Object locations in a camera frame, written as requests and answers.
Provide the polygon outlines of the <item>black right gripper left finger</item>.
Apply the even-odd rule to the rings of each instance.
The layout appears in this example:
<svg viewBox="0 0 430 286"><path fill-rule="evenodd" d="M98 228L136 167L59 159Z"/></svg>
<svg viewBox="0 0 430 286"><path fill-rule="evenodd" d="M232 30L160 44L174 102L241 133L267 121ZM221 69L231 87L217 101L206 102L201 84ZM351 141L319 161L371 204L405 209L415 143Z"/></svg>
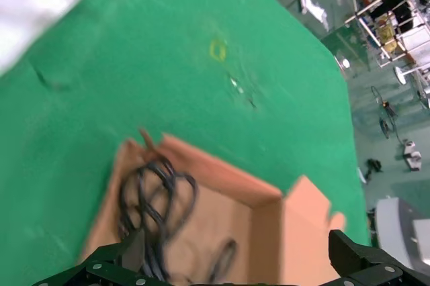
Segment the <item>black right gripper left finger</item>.
<svg viewBox="0 0 430 286"><path fill-rule="evenodd" d="M144 233L133 232L123 241L100 246L81 264L34 284L43 285L145 285L138 266L144 255Z"/></svg>

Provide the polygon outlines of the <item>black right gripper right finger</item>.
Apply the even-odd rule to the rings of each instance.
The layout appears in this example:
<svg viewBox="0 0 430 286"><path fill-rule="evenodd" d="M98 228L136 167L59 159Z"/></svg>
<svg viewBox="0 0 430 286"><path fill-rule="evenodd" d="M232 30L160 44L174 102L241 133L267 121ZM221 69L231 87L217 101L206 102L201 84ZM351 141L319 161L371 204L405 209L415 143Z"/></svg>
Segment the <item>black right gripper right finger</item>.
<svg viewBox="0 0 430 286"><path fill-rule="evenodd" d="M339 278L324 286L429 286L429 276L382 249L355 243L340 230L329 232L329 259Z"/></svg>

